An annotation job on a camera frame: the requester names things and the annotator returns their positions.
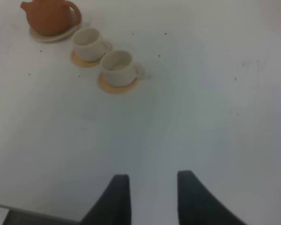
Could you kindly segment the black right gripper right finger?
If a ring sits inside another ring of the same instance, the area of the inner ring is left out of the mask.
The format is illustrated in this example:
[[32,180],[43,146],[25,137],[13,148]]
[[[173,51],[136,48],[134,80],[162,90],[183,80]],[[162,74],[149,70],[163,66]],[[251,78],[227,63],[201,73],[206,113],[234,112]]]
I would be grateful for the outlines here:
[[192,171],[177,173],[177,212],[180,225],[243,225],[201,183]]

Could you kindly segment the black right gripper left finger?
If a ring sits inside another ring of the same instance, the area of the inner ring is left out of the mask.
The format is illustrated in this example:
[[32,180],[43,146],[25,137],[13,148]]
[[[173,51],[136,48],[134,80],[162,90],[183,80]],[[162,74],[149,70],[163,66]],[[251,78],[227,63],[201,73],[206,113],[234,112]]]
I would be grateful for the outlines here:
[[115,175],[92,209],[81,220],[82,225],[130,225],[132,207],[130,180],[127,174]]

